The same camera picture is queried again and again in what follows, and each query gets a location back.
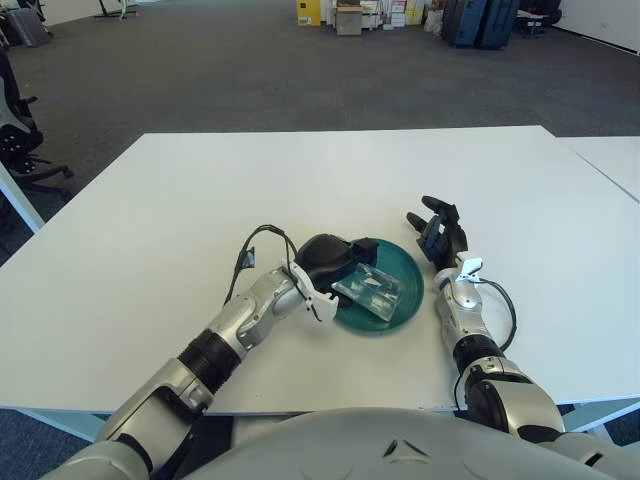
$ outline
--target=black cable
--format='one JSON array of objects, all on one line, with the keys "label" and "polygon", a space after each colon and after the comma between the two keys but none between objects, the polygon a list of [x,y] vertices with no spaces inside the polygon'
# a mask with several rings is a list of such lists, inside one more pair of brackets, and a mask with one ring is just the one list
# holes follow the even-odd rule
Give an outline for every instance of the black cable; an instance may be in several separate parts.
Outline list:
[{"label": "black cable", "polygon": [[[298,286],[298,279],[296,277],[294,277],[293,273],[291,272],[291,252],[293,252],[294,258],[298,256],[298,249],[296,248],[295,244],[287,236],[287,234],[284,232],[284,230],[282,230],[279,227],[276,227],[275,225],[265,224],[265,225],[260,225],[258,228],[256,228],[251,233],[251,235],[249,235],[249,237],[245,240],[244,244],[242,245],[242,248],[240,249],[240,252],[238,253],[238,258],[236,260],[236,265],[235,265],[235,267],[233,269],[233,277],[231,279],[231,285],[229,286],[229,291],[227,292],[227,296],[226,296],[226,298],[224,300],[224,304],[225,305],[227,303],[229,303],[229,301],[231,300],[231,297],[233,296],[233,289],[235,288],[236,281],[238,280],[238,276],[240,275],[240,272],[242,271],[242,265],[244,264],[244,260],[245,260],[246,254],[247,254],[247,249],[249,248],[249,243],[251,243],[251,240],[253,239],[253,237],[255,237],[258,233],[265,232],[265,231],[274,233],[274,234],[278,235],[279,237],[282,237],[282,239],[284,240],[285,253],[286,253],[286,257],[287,257],[287,269],[286,269],[286,271],[284,273],[289,277],[289,279],[293,283],[293,286],[298,291],[300,296],[305,301],[306,300],[311,300],[311,298],[307,298],[304,295],[304,293],[302,292],[302,290]],[[318,312],[316,311],[316,309],[314,308],[313,305],[311,305],[311,311],[313,312],[313,315],[316,317],[316,320],[320,321],[320,318],[318,317]]]},{"label": "black cable", "polygon": [[507,337],[507,340],[500,346],[500,350],[504,352],[505,350],[507,350],[507,348],[509,348],[509,346],[511,345],[511,342],[513,342],[513,338],[516,336],[516,330],[518,329],[518,323],[516,318],[516,308],[513,306],[511,297],[509,297],[509,294],[507,293],[507,291],[504,288],[502,288],[502,286],[498,282],[493,282],[491,280],[481,278],[480,281],[471,282],[471,283],[491,285],[500,293],[500,295],[502,295],[502,298],[504,299],[505,303],[507,304],[507,307],[509,308],[509,313],[511,314],[511,331],[509,332],[509,336]]},{"label": "black cable", "polygon": [[458,375],[458,380],[456,380],[456,384],[453,386],[453,398],[456,401],[458,413],[460,412],[460,403],[458,403],[458,385],[460,385],[460,380],[462,380],[462,372]]}]

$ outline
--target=white bracket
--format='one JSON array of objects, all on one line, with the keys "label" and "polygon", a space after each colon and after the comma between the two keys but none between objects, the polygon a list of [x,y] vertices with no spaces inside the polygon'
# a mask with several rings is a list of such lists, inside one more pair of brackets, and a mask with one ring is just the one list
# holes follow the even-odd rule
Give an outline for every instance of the white bracket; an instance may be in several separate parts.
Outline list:
[{"label": "white bracket", "polygon": [[[283,262],[282,266],[286,268],[287,263]],[[298,288],[304,294],[304,302],[308,309],[313,308],[320,320],[333,320],[338,312],[338,297],[331,296],[330,293],[320,293],[313,287],[313,282],[307,273],[296,263],[289,264],[291,273],[298,279]]]}]

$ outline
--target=suitcase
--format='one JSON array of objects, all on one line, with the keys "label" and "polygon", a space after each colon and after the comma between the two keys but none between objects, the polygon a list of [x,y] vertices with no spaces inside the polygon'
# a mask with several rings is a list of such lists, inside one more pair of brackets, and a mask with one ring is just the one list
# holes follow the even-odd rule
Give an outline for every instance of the suitcase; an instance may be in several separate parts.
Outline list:
[{"label": "suitcase", "polygon": [[9,10],[9,22],[16,29],[27,47],[37,47],[49,43],[51,38],[44,29],[38,14],[30,8]]},{"label": "suitcase", "polygon": [[456,47],[475,44],[487,0],[449,0],[442,16],[442,38]]},{"label": "suitcase", "polygon": [[518,15],[518,0],[488,0],[480,23],[476,46],[500,48],[509,42]]}]

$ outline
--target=black joint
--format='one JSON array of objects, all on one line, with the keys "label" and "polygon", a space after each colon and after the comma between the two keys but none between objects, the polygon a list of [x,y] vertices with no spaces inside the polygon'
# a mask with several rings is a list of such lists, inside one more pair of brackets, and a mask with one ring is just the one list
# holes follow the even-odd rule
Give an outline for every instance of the black joint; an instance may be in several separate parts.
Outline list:
[{"label": "black joint", "polygon": [[488,381],[472,385],[466,392],[469,420],[509,433],[507,413],[500,394]]},{"label": "black joint", "polygon": [[527,442],[542,443],[554,442],[563,434],[551,427],[543,427],[541,425],[523,425],[518,428],[518,435]]},{"label": "black joint", "polygon": [[140,445],[140,442],[138,442],[135,438],[133,438],[131,435],[128,435],[126,433],[121,433],[120,436],[116,439],[116,442],[124,443],[127,447],[131,448],[134,452],[136,452],[140,456],[140,458],[142,458],[142,461],[147,467],[147,471],[151,473],[151,471],[153,470],[153,463],[151,462],[151,457],[149,456],[147,451],[144,449],[144,447]]},{"label": "black joint", "polygon": [[458,372],[464,372],[469,365],[484,357],[504,358],[504,353],[491,338],[485,335],[469,335],[464,337],[453,349],[453,359]]},{"label": "black joint", "polygon": [[211,393],[215,393],[240,365],[240,357],[220,335],[204,330],[178,357]]}]

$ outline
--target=yellow box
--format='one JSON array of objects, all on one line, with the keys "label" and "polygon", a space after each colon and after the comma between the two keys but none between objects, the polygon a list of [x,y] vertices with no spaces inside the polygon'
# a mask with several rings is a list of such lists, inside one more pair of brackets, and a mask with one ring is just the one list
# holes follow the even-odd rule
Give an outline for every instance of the yellow box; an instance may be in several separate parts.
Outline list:
[{"label": "yellow box", "polygon": [[320,0],[296,0],[299,27],[320,26]]},{"label": "yellow box", "polygon": [[420,25],[422,23],[422,11],[406,10],[404,12],[404,18],[407,25]]}]

